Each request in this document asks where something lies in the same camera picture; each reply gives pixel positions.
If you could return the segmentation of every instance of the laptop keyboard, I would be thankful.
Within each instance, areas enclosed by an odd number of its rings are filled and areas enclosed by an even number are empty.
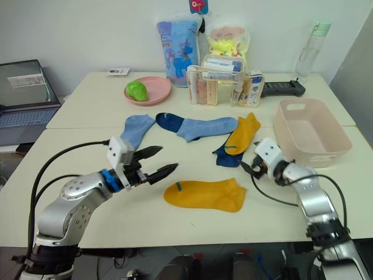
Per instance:
[[[47,124],[52,119],[55,112],[56,109],[50,109],[4,114],[0,117],[0,128]]]

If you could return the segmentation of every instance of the sock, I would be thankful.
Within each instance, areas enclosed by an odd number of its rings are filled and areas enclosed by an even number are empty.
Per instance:
[[[183,119],[170,113],[159,113],[156,121],[165,130],[177,132],[177,135],[183,137],[187,142],[197,140],[199,137],[228,134],[234,131],[238,125],[237,120],[231,117],[200,121],[190,118]]]
[[[225,143],[222,144],[222,146],[218,148],[218,150],[212,152],[213,154],[217,155],[216,165],[224,167],[238,167],[240,165],[240,162],[242,161],[242,157],[244,156],[245,152],[240,153],[237,156],[228,155],[225,150],[225,145],[227,141],[225,141]]]
[[[239,117],[238,127],[233,131],[226,143],[226,152],[232,156],[245,152],[260,127],[261,124],[253,113],[248,114],[247,118]]]
[[[246,189],[234,178],[218,182],[180,181],[166,189],[163,198],[173,206],[237,212],[245,193]]]
[[[146,131],[156,122],[154,118],[148,115],[132,115],[127,118],[124,125],[122,139],[126,139],[136,150]]]

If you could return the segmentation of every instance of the yellow sock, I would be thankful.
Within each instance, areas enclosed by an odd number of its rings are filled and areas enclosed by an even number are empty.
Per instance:
[[[168,187],[163,198],[173,206],[237,212],[242,208],[245,193],[246,189],[234,178],[219,182],[180,181]]]
[[[231,156],[237,156],[249,148],[255,133],[260,129],[261,124],[253,113],[247,118],[238,118],[238,127],[229,137],[224,149]]]

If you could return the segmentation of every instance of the water bottle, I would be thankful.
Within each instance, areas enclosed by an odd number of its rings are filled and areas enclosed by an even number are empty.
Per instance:
[[[297,67],[295,69],[295,77],[300,83],[304,83],[314,65],[317,56],[324,43],[325,37],[330,29],[330,22],[320,22],[314,20],[314,27],[307,41],[306,46],[302,49],[299,56]]]

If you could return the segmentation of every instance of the laptop screen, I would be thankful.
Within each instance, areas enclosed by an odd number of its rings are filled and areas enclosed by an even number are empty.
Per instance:
[[[0,104],[7,109],[59,104],[37,60],[0,64]]]

